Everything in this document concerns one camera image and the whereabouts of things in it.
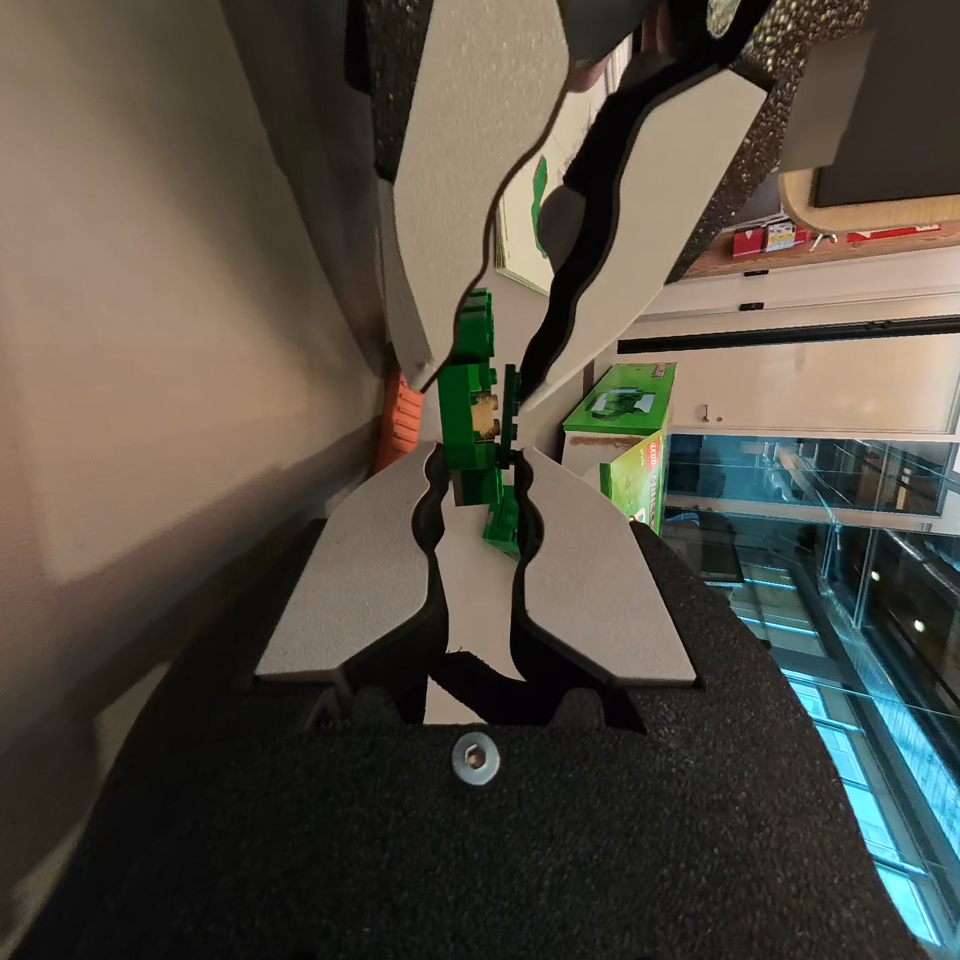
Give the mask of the orange brick separator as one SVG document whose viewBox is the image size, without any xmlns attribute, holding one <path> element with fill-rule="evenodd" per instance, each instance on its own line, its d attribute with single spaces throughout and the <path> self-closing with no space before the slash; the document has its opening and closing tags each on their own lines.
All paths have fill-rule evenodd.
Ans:
<svg viewBox="0 0 960 960">
<path fill-rule="evenodd" d="M 400 367 L 394 366 L 385 384 L 373 474 L 382 472 L 416 448 L 423 408 L 424 395 L 412 390 Z"/>
</svg>

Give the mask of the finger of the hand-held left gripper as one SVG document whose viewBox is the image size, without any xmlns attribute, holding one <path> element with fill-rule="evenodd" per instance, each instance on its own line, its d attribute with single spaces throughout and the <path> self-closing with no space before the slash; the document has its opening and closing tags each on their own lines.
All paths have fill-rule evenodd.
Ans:
<svg viewBox="0 0 960 960">
<path fill-rule="evenodd" d="M 417 392 L 452 354 L 498 197 L 546 138 L 569 68 L 557 2 L 433 4 L 391 184 L 391 342 Z"/>
<path fill-rule="evenodd" d="M 547 315 L 521 363 L 520 411 L 544 402 L 660 294 L 767 99 L 724 69 L 651 107 L 606 185 L 593 191 Z"/>
</svg>

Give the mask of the white door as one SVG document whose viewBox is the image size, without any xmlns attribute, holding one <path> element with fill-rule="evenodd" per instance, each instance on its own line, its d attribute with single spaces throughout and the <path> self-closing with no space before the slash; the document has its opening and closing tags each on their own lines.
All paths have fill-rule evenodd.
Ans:
<svg viewBox="0 0 960 960">
<path fill-rule="evenodd" d="M 614 355 L 674 363 L 676 433 L 950 441 L 958 334 Z"/>
</svg>

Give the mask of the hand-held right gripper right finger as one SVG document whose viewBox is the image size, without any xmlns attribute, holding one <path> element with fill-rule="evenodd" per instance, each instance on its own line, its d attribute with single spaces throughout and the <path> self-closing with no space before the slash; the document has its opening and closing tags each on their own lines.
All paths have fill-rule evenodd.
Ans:
<svg viewBox="0 0 960 960">
<path fill-rule="evenodd" d="M 694 666 L 628 518 L 534 447 L 514 479 L 517 624 L 601 683 L 691 687 Z"/>
</svg>

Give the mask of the red box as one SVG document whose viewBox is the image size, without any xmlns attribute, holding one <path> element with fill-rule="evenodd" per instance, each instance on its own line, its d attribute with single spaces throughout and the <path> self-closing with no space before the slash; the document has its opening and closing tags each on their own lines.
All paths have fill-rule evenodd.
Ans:
<svg viewBox="0 0 960 960">
<path fill-rule="evenodd" d="M 792 250 L 809 243 L 814 234 L 789 219 L 779 219 L 741 229 L 733 234 L 731 257 L 756 258 Z"/>
</svg>

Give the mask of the black panel with wooden frame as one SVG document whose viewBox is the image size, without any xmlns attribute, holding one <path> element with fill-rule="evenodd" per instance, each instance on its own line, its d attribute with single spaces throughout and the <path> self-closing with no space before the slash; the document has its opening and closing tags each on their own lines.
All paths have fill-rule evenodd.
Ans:
<svg viewBox="0 0 960 960">
<path fill-rule="evenodd" d="M 856 34 L 810 50 L 778 191 L 815 234 L 958 220 L 957 1 L 871 2 Z"/>
</svg>

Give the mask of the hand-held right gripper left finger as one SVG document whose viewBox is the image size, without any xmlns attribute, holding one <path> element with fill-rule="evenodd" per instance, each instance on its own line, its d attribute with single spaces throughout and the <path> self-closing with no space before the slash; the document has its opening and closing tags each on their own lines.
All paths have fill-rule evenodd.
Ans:
<svg viewBox="0 0 960 960">
<path fill-rule="evenodd" d="M 331 512 L 256 667 L 264 682 L 424 687 L 447 650 L 437 547 L 450 477 L 443 446 L 412 452 Z"/>
</svg>

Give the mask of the brick instruction booklet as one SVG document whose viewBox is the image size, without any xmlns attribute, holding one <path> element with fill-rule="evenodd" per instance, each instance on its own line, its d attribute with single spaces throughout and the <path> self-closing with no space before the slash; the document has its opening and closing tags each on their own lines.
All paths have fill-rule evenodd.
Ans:
<svg viewBox="0 0 960 960">
<path fill-rule="evenodd" d="M 546 139 L 512 176 L 498 200 L 494 267 L 539 294 L 549 294 L 554 276 L 537 237 L 542 205 L 561 185 L 601 103 L 592 92 L 568 93 Z"/>
</svg>

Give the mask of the green brick assembly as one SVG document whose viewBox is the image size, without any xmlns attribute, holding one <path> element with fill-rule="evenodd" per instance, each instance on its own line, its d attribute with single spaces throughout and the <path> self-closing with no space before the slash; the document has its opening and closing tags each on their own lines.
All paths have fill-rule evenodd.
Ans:
<svg viewBox="0 0 960 960">
<path fill-rule="evenodd" d="M 473 289 L 458 317 L 458 338 L 438 375 L 438 403 L 443 456 L 451 476 L 455 504 L 483 507 L 483 540 L 514 561 L 520 508 L 514 487 L 505 480 L 515 462 L 521 376 L 515 365 L 499 377 L 493 297 Z"/>
</svg>

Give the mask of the green cardboard toy box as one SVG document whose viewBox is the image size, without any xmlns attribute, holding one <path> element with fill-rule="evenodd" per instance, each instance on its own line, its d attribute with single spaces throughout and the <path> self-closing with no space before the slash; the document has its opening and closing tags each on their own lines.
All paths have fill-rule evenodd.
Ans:
<svg viewBox="0 0 960 960">
<path fill-rule="evenodd" d="M 674 363 L 616 364 L 564 421 L 561 464 L 661 532 Z"/>
</svg>

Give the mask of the black metal post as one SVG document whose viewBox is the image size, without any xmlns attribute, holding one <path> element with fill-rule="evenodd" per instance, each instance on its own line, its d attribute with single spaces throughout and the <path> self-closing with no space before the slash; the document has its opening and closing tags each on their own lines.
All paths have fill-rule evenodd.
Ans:
<svg viewBox="0 0 960 960">
<path fill-rule="evenodd" d="M 616 345 L 617 355 L 727 350 L 812 343 L 850 342 L 875 339 L 953 335 L 959 333 L 959 317 L 878 319 L 750 330 L 734 330 L 669 337 L 624 339 Z"/>
</svg>

